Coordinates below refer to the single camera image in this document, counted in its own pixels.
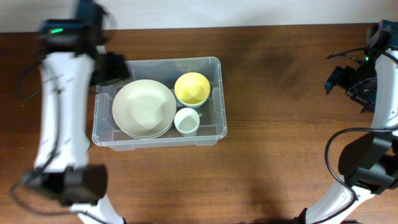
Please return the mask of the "cream plate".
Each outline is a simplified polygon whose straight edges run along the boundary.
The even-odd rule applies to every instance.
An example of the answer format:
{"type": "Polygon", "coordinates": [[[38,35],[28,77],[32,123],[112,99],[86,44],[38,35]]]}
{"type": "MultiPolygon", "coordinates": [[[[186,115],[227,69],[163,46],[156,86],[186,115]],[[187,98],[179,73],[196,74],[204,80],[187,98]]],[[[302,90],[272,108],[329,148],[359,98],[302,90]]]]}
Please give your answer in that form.
{"type": "Polygon", "coordinates": [[[154,80],[136,80],[123,86],[112,106],[118,127],[139,139],[153,138],[169,129],[176,111],[172,92],[154,80]]]}
{"type": "Polygon", "coordinates": [[[149,110],[130,115],[120,127],[127,135],[138,139],[153,139],[165,134],[174,122],[176,108],[149,110]]]}

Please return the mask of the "yellow bowl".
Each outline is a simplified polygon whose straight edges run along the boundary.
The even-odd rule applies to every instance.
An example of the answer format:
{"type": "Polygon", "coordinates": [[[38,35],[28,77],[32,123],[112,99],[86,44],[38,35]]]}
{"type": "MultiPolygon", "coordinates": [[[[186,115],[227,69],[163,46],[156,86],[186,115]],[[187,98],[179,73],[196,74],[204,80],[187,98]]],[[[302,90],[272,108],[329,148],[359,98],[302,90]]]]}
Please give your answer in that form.
{"type": "Polygon", "coordinates": [[[211,86],[208,79],[197,72],[183,74],[177,79],[174,86],[176,97],[190,104],[208,99],[210,90],[211,86]]]}

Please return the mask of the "grey cup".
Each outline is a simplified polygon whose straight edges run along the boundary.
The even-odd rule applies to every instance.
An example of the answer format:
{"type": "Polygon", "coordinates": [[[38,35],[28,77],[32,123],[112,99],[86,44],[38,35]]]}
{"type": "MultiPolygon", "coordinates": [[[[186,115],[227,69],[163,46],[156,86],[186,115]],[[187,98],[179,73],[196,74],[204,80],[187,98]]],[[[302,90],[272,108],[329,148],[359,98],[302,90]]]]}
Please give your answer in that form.
{"type": "Polygon", "coordinates": [[[192,108],[182,108],[175,114],[174,125],[182,136],[193,137],[200,125],[200,116],[192,108]]]}

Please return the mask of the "white bowl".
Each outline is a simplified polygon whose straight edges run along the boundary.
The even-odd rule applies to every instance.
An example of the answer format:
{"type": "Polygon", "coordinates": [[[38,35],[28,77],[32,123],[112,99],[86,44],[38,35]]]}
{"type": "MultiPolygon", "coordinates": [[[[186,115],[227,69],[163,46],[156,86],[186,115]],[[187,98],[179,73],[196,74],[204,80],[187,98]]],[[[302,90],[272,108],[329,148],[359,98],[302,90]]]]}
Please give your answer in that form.
{"type": "Polygon", "coordinates": [[[199,107],[203,106],[207,102],[207,100],[208,99],[204,99],[203,101],[201,101],[199,103],[190,104],[190,103],[185,103],[184,101],[177,98],[177,101],[187,108],[199,108],[199,107]]]}

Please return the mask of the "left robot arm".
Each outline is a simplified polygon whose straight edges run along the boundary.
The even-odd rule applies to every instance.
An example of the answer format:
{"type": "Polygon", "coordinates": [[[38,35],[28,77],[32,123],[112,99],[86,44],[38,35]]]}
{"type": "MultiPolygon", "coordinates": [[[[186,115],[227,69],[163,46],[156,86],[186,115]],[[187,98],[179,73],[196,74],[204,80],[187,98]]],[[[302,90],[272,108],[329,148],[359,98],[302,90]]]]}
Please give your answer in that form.
{"type": "Polygon", "coordinates": [[[106,167],[88,162],[89,89],[129,77],[124,57],[104,49],[105,15],[98,3],[79,1],[73,18],[43,22],[36,63],[42,90],[39,151],[34,169],[21,180],[84,223],[124,223],[106,194],[106,167]]]}

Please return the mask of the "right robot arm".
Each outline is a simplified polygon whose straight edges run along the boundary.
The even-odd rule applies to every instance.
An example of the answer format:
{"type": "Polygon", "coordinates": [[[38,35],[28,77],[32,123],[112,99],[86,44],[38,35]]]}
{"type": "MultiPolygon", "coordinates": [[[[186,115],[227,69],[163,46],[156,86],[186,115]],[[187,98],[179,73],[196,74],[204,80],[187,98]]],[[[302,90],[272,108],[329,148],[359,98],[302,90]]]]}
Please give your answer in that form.
{"type": "Polygon", "coordinates": [[[339,86],[363,111],[372,112],[371,127],[343,129],[330,137],[325,164],[335,182],[315,205],[294,218],[295,223],[343,223],[366,200],[397,188],[397,23],[374,23],[360,50],[365,58],[356,60],[359,67],[336,67],[324,87],[331,92],[339,86]],[[363,136],[345,146],[334,172],[330,146],[351,132],[363,136]]]}

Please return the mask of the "clear plastic storage container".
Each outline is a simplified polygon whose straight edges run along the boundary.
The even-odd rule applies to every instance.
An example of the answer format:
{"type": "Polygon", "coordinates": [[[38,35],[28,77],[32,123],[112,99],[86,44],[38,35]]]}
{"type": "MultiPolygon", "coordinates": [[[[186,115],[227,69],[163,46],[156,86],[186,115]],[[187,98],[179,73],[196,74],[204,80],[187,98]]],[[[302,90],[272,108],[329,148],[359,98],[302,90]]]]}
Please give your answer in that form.
{"type": "Polygon", "coordinates": [[[98,86],[93,116],[92,141],[115,151],[148,147],[212,146],[227,133],[221,62],[216,57],[175,58],[162,60],[130,60],[131,73],[127,80],[108,86],[98,86]],[[163,135],[152,139],[137,139],[127,135],[115,123],[112,105],[117,92],[130,82],[150,79],[161,82],[171,91],[177,79],[188,72],[204,75],[211,86],[209,98],[198,107],[200,125],[193,137],[182,136],[174,125],[163,135]]]}

